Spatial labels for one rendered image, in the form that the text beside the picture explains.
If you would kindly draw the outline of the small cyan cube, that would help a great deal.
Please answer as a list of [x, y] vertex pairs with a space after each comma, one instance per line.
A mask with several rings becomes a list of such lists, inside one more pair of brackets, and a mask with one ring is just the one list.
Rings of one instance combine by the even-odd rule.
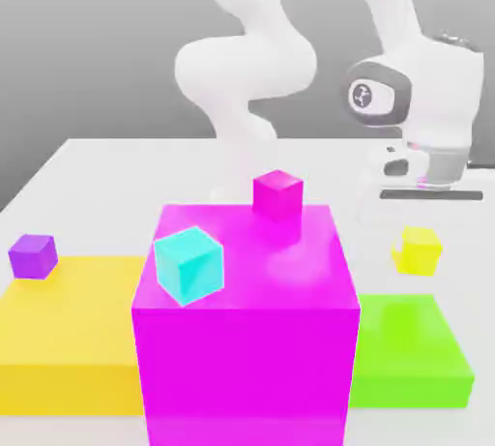
[[154, 241], [157, 282], [181, 306], [224, 288], [223, 245], [198, 226]]

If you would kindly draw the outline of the small yellow cube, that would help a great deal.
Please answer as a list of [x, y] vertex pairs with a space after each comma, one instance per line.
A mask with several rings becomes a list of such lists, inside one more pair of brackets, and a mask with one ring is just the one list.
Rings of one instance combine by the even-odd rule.
[[442, 250], [433, 229], [405, 226], [401, 234], [401, 249], [392, 248], [392, 258], [400, 274], [431, 277], [435, 274]]

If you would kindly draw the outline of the small purple cube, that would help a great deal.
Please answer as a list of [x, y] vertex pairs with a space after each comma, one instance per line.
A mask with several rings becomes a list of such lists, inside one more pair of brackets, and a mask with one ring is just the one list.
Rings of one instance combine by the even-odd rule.
[[54, 237], [24, 234], [8, 250], [15, 279], [45, 280], [58, 263]]

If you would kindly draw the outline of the large magenta box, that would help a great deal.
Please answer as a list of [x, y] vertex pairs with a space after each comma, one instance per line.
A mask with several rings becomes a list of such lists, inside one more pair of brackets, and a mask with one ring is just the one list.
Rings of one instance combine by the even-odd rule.
[[361, 307], [331, 210], [166, 205], [155, 235], [222, 244], [224, 287], [182, 307], [145, 261], [131, 304], [149, 446], [343, 446]]

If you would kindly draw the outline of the large green box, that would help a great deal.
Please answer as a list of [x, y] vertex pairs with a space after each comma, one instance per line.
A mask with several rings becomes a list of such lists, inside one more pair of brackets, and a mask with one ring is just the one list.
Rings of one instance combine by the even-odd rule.
[[361, 294], [349, 406], [464, 408], [475, 375], [431, 294]]

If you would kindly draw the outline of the small magenta cube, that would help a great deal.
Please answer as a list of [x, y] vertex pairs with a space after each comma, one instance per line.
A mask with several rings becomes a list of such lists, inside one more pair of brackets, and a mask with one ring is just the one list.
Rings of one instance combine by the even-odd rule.
[[276, 169], [253, 180], [253, 211], [279, 222], [300, 215], [304, 181]]

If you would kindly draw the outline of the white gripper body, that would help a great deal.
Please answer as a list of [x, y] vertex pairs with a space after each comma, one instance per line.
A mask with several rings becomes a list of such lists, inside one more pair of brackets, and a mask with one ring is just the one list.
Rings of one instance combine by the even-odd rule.
[[433, 190], [384, 184], [368, 186], [357, 198], [363, 226], [474, 226], [488, 222], [488, 183], [463, 181]]

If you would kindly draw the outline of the large yellow box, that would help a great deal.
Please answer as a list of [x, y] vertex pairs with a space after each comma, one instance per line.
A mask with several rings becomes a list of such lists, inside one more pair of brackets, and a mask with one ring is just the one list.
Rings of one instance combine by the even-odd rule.
[[139, 416], [141, 256], [65, 256], [0, 295], [0, 416]]

